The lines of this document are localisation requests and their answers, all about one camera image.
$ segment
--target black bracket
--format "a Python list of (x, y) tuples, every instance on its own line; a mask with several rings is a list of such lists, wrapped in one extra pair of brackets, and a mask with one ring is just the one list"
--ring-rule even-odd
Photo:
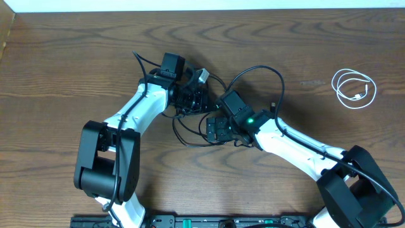
[(274, 118), (274, 113), (267, 110), (255, 113), (234, 90), (229, 90), (218, 98), (217, 105), (225, 117), (207, 118), (208, 142), (237, 140), (245, 146), (252, 144), (261, 150), (256, 134), (263, 124)]
[[(106, 123), (88, 121), (82, 131), (76, 162), (75, 187), (90, 197), (111, 199), (115, 183), (115, 161), (98, 156), (98, 151), (115, 147), (116, 129)], [(121, 131), (120, 184), (117, 204), (128, 201), (139, 179), (140, 134), (132, 129)]]
[[(367, 150), (354, 146), (344, 153), (342, 160), (371, 174), (395, 198), (398, 198), (394, 188)], [(357, 174), (336, 164), (316, 181), (330, 216), (339, 227), (374, 227), (394, 206), (394, 202), (378, 186), (361, 175), (358, 181), (348, 187), (343, 180), (347, 175), (355, 177)]]
[[(186, 83), (188, 86), (177, 84), (182, 77), (189, 79)], [(198, 83), (196, 69), (191, 64), (186, 64), (184, 58), (177, 54), (165, 53), (161, 67), (150, 71), (147, 81), (166, 89), (167, 105), (174, 106), (183, 115), (196, 115), (215, 110), (208, 90)], [(139, 83), (145, 83), (144, 79), (140, 79)]]

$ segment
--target coiled white cable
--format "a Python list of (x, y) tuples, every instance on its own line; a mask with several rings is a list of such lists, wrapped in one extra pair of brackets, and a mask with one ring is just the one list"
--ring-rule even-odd
[[(335, 88), (335, 86), (333, 85), (333, 81), (335, 80), (336, 75), (338, 75), (340, 72), (346, 72), (346, 73), (343, 73), (343, 74), (339, 77), (339, 79), (337, 79), (336, 88)], [(345, 76), (345, 75), (350, 75), (350, 74), (360, 75), (360, 76), (364, 77), (365, 79), (351, 78), (351, 79), (346, 79), (346, 80), (343, 81), (342, 83), (339, 83), (339, 82), (340, 82), (340, 79), (341, 79), (343, 76)], [(365, 89), (364, 89), (364, 90), (365, 90), (365, 93), (364, 93), (364, 94), (356, 94), (356, 95), (354, 95), (354, 97), (349, 98), (349, 97), (347, 97), (345, 94), (343, 94), (343, 92), (340, 91), (340, 88), (342, 87), (342, 85), (344, 85), (346, 82), (350, 82), (350, 81), (352, 81), (352, 80), (357, 80), (357, 81), (361, 81), (361, 82), (366, 82)], [(363, 106), (360, 106), (360, 107), (350, 107), (350, 106), (346, 105), (346, 104), (342, 101), (342, 99), (340, 98), (340, 97), (342, 97), (342, 98), (344, 98), (344, 99), (348, 99), (349, 101), (359, 101), (359, 100), (365, 98), (365, 97), (367, 96), (367, 92), (368, 92), (368, 86), (367, 86), (367, 83), (368, 83), (368, 82), (371, 82), (371, 83), (374, 85), (373, 98), (371, 99), (371, 101), (370, 101), (369, 103), (367, 103), (367, 104), (365, 104), (365, 105), (363, 105)], [(371, 79), (369, 76), (367, 76), (367, 75), (365, 75), (365, 74), (363, 74), (363, 73), (360, 73), (360, 72), (357, 72), (357, 71), (351, 70), (351, 69), (346, 69), (346, 68), (345, 68), (345, 69), (338, 70), (338, 71), (335, 73), (335, 75), (334, 75), (333, 78), (332, 78), (332, 88), (334, 89), (334, 91), (336, 91), (337, 99), (339, 99), (339, 101), (342, 103), (342, 105), (344, 105), (346, 108), (350, 108), (350, 109), (360, 109), (360, 108), (364, 108), (364, 107), (370, 105), (370, 104), (374, 101), (375, 95), (377, 94), (377, 85), (374, 83), (373, 79)]]

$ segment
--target wooden table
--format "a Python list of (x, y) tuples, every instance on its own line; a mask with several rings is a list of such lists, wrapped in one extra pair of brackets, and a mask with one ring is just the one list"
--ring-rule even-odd
[[(88, 120), (103, 121), (134, 95), (142, 74), (132, 50), (156, 62), (165, 52), (178, 53), (226, 83), (254, 65), (278, 69), (286, 86), (280, 117), (326, 144), (366, 148), (405, 201), (404, 12), (18, 14), (0, 64), (1, 226), (67, 227), (73, 215), (101, 213), (73, 186), (78, 143)], [(375, 80), (371, 106), (349, 110), (338, 102), (330, 80), (341, 68)], [(280, 82), (258, 70), (235, 89), (260, 110), (277, 100)], [(363, 84), (347, 89), (363, 90)], [(196, 129), (198, 120), (185, 123)], [(323, 206), (313, 180), (264, 151), (230, 144), (185, 148), (162, 116), (141, 142), (136, 193), (146, 207), (187, 215), (269, 215), (315, 214)], [(400, 219), (397, 209), (387, 216)]]

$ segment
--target black cable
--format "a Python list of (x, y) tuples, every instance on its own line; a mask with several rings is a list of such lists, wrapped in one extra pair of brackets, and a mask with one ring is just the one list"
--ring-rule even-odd
[(119, 226), (119, 228), (123, 228), (121, 221), (118, 219), (118, 216), (116, 216), (116, 213), (113, 210), (111, 210), (111, 216), (116, 220), (116, 224)]
[(220, 79), (219, 77), (217, 77), (216, 75), (210, 74), (209, 77), (217, 80), (221, 86), (223, 87), (223, 90), (226, 92), (227, 91), (227, 85), (225, 85), (224, 81), (222, 81), (222, 79)]
[(240, 146), (244, 146), (244, 147), (246, 147), (246, 148), (252, 148), (253, 146), (247, 146), (247, 145), (243, 145), (242, 143), (241, 144), (239, 144), (239, 145), (236, 145), (237, 144), (237, 139), (234, 141), (234, 146), (235, 147), (240, 147)]
[(154, 65), (154, 66), (161, 67), (161, 65), (159, 65), (159, 64), (157, 64), (157, 63), (154, 63), (154, 62), (152, 62), (152, 61), (149, 61), (149, 60), (145, 59), (144, 57), (140, 56), (139, 54), (138, 54), (138, 57), (139, 57), (140, 59), (144, 60), (145, 62), (147, 62), (148, 64), (152, 64), (152, 65)]
[(175, 136), (180, 141), (180, 143), (188, 148), (204, 148), (204, 147), (213, 146), (212, 144), (190, 144), (186, 140), (184, 140), (183, 137), (180, 136), (180, 134), (178, 133), (176, 126), (175, 126), (175, 119), (171, 120), (171, 126), (173, 128), (173, 132), (175, 133)]
[(191, 130), (190, 128), (188, 128), (188, 126), (184, 125), (184, 123), (183, 123), (180, 119), (177, 119), (177, 120), (178, 120), (178, 122), (180, 123), (180, 125), (183, 126), (183, 127), (184, 127), (186, 130), (188, 130), (189, 132), (191, 132), (191, 133), (193, 133), (193, 134), (196, 134), (196, 135), (198, 135), (198, 136), (207, 137), (206, 134), (198, 133), (198, 132), (196, 132), (196, 131)]
[(168, 115), (166, 115), (166, 114), (164, 114), (164, 113), (161, 113), (164, 117), (167, 117), (167, 118), (172, 118), (172, 119), (180, 119), (180, 118), (184, 118), (185, 117), (185, 114), (183, 113), (183, 115), (182, 116), (180, 116), (180, 115), (175, 115), (175, 116), (172, 116), (172, 117), (169, 117)]
[(154, 74), (157, 73), (158, 71), (159, 71), (159, 68), (155, 68), (155, 69), (152, 69), (152, 70), (149, 72), (149, 74), (154, 75)]
[(269, 67), (269, 66), (264, 66), (264, 65), (253, 66), (251, 68), (248, 68), (248, 69), (244, 70), (243, 72), (240, 72), (238, 74), (238, 76), (236, 76), (233, 79), (233, 81), (231, 81), (231, 83), (229, 84), (229, 86), (227, 88), (227, 91), (232, 87), (232, 85), (235, 83), (235, 81), (240, 76), (244, 75), (246, 72), (249, 72), (251, 70), (258, 69), (258, 68), (265, 68), (265, 69), (271, 70), (272, 72), (276, 73), (280, 77), (280, 81), (281, 81), (281, 85), (282, 85), (282, 92), (281, 92), (280, 98), (278, 99), (278, 104), (276, 106), (276, 110), (275, 110), (275, 113), (274, 113), (274, 118), (275, 118), (276, 126), (280, 130), (280, 132), (283, 133), (283, 136), (287, 136), (288, 138), (290, 138), (294, 142), (300, 144), (301, 146), (304, 146), (305, 148), (308, 148), (308, 149), (314, 151), (315, 153), (317, 153), (319, 155), (322, 155), (325, 158), (328, 158), (329, 160), (332, 160), (332, 161), (334, 161), (336, 163), (339, 163), (339, 164), (345, 166), (346, 168), (348, 168), (349, 170), (352, 170), (352, 171), (358, 173), (359, 175), (362, 175), (363, 177), (365, 177), (366, 179), (368, 179), (372, 183), (376, 184), (379, 188), (381, 188), (381, 190), (383, 192), (385, 192), (392, 199), (392, 201), (398, 206), (399, 210), (401, 211), (401, 219), (400, 219), (400, 221), (398, 221), (396, 223), (393, 223), (393, 224), (380, 224), (380, 223), (378, 223), (377, 226), (381, 226), (381, 227), (397, 227), (397, 226), (400, 226), (403, 223), (405, 223), (405, 220), (404, 220), (405, 219), (405, 209), (402, 206), (401, 202), (399, 202), (399, 200), (397, 200), (382, 184), (380, 184), (378, 181), (376, 181), (370, 174), (366, 174), (363, 171), (360, 171), (356, 167), (354, 167), (354, 166), (352, 166), (352, 165), (350, 165), (350, 164), (348, 164), (348, 163), (346, 163), (346, 162), (344, 162), (344, 161), (342, 161), (342, 160), (340, 160), (340, 159), (326, 153), (325, 151), (320, 151), (317, 148), (314, 148), (314, 147), (312, 147), (310, 145), (307, 145), (307, 144), (301, 142), (300, 140), (290, 136), (289, 133), (287, 132), (287, 129), (281, 128), (281, 126), (280, 126), (280, 124), (278, 122), (278, 112), (280, 111), (280, 107), (281, 107), (281, 104), (282, 104), (282, 101), (283, 101), (285, 86), (284, 86), (283, 76), (281, 75), (280, 72), (278, 72), (277, 70), (275, 70), (274, 68)]
[(145, 80), (145, 89), (142, 95), (131, 105), (131, 107), (121, 116), (120, 121), (118, 122), (118, 127), (116, 130), (116, 149), (115, 149), (115, 181), (114, 181), (114, 191), (113, 195), (111, 197), (111, 201), (108, 204), (105, 204), (103, 206), (103, 212), (111, 212), (113, 214), (113, 211), (111, 210), (111, 207), (114, 205), (115, 199), (118, 197), (118, 186), (120, 184), (120, 147), (121, 147), (121, 129), (122, 129), (122, 124), (124, 121), (127, 119), (128, 114), (132, 111), (132, 109), (141, 101), (142, 98), (145, 97), (146, 92), (147, 92), (147, 76), (146, 76), (146, 71), (145, 67), (142, 64), (141, 58), (139, 55), (135, 52), (132, 51), (134, 56), (137, 58), (139, 65), (142, 69), (142, 73), (144, 74), (144, 80)]
[(193, 81), (195, 80), (196, 77), (196, 70), (191, 68), (192, 74), (191, 74), (191, 78), (183, 85), (180, 86), (180, 89), (189, 89), (189, 86), (191, 85), (191, 83), (193, 83)]

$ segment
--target wire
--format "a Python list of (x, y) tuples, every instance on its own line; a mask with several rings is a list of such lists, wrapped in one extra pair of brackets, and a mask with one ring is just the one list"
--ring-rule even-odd
[(196, 79), (196, 71), (195, 71), (195, 69), (193, 69), (193, 67), (191, 67), (191, 72), (192, 72), (191, 78), (185, 84), (180, 86), (180, 89), (186, 89), (186, 88), (189, 89), (189, 86), (191, 85), (191, 83), (193, 83), (194, 80)]
[(154, 75), (154, 74), (157, 73), (159, 70), (160, 70), (159, 68), (152, 69), (152, 70), (149, 72), (149, 74)]
[[(341, 76), (339, 76), (339, 78), (337, 79), (336, 88), (335, 88), (333, 81), (335, 80), (336, 75), (338, 75), (340, 72), (346, 72), (346, 73), (343, 73)], [(347, 80), (343, 81), (342, 83), (339, 83), (340, 79), (343, 76), (345, 76), (345, 75), (353, 75), (353, 74), (354, 75), (360, 75), (360, 76), (364, 77), (365, 79), (351, 78), (351, 79), (347, 79)], [(360, 81), (360, 82), (366, 82), (366, 83), (371, 82), (374, 85), (374, 95), (373, 95), (373, 97), (372, 97), (372, 99), (371, 99), (371, 101), (369, 103), (367, 103), (367, 104), (365, 104), (363, 106), (360, 106), (360, 107), (351, 107), (351, 106), (346, 105), (342, 101), (341, 98), (347, 99), (349, 101), (359, 101), (359, 100), (361, 100), (361, 99), (363, 99), (363, 98), (365, 98), (367, 96), (367, 92), (368, 92), (367, 84), (365, 84), (365, 89), (364, 89), (365, 93), (364, 94), (356, 94), (352, 98), (347, 97), (345, 94), (343, 94), (342, 91), (340, 91), (340, 88), (342, 87), (343, 84), (345, 84), (346, 82), (353, 81), (353, 80), (357, 80), (357, 81)], [(338, 70), (335, 73), (335, 75), (332, 77), (331, 85), (332, 85), (332, 89), (334, 89), (334, 91), (336, 92), (337, 99), (339, 99), (339, 101), (342, 103), (342, 105), (344, 105), (346, 108), (350, 108), (350, 109), (353, 109), (353, 110), (364, 108), (364, 107), (370, 105), (374, 101), (375, 95), (377, 94), (377, 85), (374, 83), (373, 79), (371, 79), (369, 76), (367, 76), (367, 75), (365, 75), (363, 73), (360, 73), (360, 72), (357, 72), (357, 71), (351, 70), (351, 69), (346, 69), (346, 68)]]
[(271, 70), (271, 71), (273, 71), (273, 72), (275, 72), (275, 73), (277, 72), (275, 69), (273, 69), (273, 68), (271, 68), (271, 67), (269, 67), (269, 66), (264, 66), (264, 65), (252, 66), (251, 68), (248, 68), (248, 69), (246, 69), (246, 70), (240, 72), (240, 73), (229, 83), (228, 88), (227, 88), (226, 91), (229, 91), (229, 90), (230, 90), (230, 88), (234, 85), (234, 83), (239, 79), (240, 76), (244, 75), (245, 73), (247, 73), (247, 72), (249, 72), (249, 71), (251, 71), (251, 70), (255, 70), (255, 69), (259, 69), (259, 68), (265, 68), (265, 69)]
[(186, 130), (188, 130), (189, 132), (191, 132), (191, 133), (193, 133), (193, 134), (196, 134), (196, 135), (198, 135), (198, 136), (207, 137), (206, 134), (198, 133), (198, 132), (196, 132), (196, 131), (191, 130), (190, 128), (188, 128), (188, 126), (184, 125), (184, 123), (183, 123), (180, 119), (177, 119), (177, 120), (178, 120), (178, 122), (180, 123), (180, 125), (183, 126), (183, 127), (184, 127)]
[(217, 77), (216, 75), (213, 75), (213, 74), (210, 74), (209, 77), (217, 80), (221, 84), (221, 86), (223, 87), (223, 90), (226, 92), (227, 85), (225, 85), (225, 83), (222, 81), (222, 79), (220, 79), (219, 77)]
[(249, 146), (249, 145), (243, 145), (242, 143), (241, 144), (239, 144), (239, 145), (237, 145), (236, 143), (238, 142), (238, 139), (236, 139), (235, 141), (234, 141), (234, 146), (235, 147), (240, 147), (240, 146), (244, 146), (244, 147), (246, 147), (246, 148), (252, 148), (253, 146)]
[(147, 62), (148, 64), (152, 64), (152, 65), (154, 65), (154, 66), (161, 67), (161, 65), (159, 65), (159, 64), (157, 64), (157, 63), (154, 63), (154, 62), (152, 62), (152, 61), (149, 61), (149, 60), (145, 59), (144, 57), (142, 57), (142, 56), (139, 55), (139, 54), (138, 54), (138, 57), (139, 57), (140, 59), (144, 60), (145, 62)]
[(176, 135), (177, 139), (180, 141), (180, 143), (188, 148), (204, 148), (204, 147), (213, 146), (212, 144), (190, 144), (187, 141), (185, 141), (183, 139), (183, 137), (180, 136), (180, 134), (178, 133), (176, 126), (175, 126), (175, 119), (171, 120), (171, 126), (173, 128), (173, 132), (175, 133), (175, 135)]
[[(111, 200), (108, 204), (105, 204), (103, 206), (103, 212), (111, 212), (111, 214), (113, 214), (114, 212), (111, 210), (111, 208), (114, 205), (115, 199), (117, 199), (118, 197), (118, 186), (120, 184), (120, 148), (121, 148), (121, 129), (122, 129), (122, 124), (124, 123), (124, 121), (127, 119), (128, 114), (133, 110), (133, 108), (142, 100), (142, 98), (145, 97), (146, 93), (147, 93), (147, 75), (146, 75), (146, 71), (145, 71), (145, 67), (142, 64), (141, 58), (139, 57), (139, 55), (135, 52), (132, 51), (132, 53), (134, 54), (134, 56), (137, 58), (139, 65), (142, 69), (142, 73), (144, 74), (144, 80), (145, 80), (145, 89), (144, 92), (142, 93), (142, 95), (131, 105), (131, 107), (121, 116), (120, 121), (118, 122), (118, 127), (116, 130), (116, 149), (115, 149), (115, 181), (114, 181), (114, 191), (113, 191), (113, 195), (111, 197)], [(114, 218), (115, 220), (117, 220), (117, 222), (120, 224), (120, 220), (118, 218)]]
[(164, 117), (166, 117), (166, 118), (172, 118), (172, 119), (180, 119), (180, 118), (184, 118), (185, 117), (185, 114), (183, 113), (183, 116), (180, 116), (180, 115), (175, 115), (175, 116), (172, 116), (172, 117), (169, 117), (168, 115), (166, 115), (166, 114), (164, 114), (164, 113), (161, 113)]
[(115, 212), (112, 210), (111, 211), (111, 216), (113, 219), (116, 220), (116, 224), (120, 227), (123, 228), (121, 221), (118, 219), (118, 216), (116, 216)]

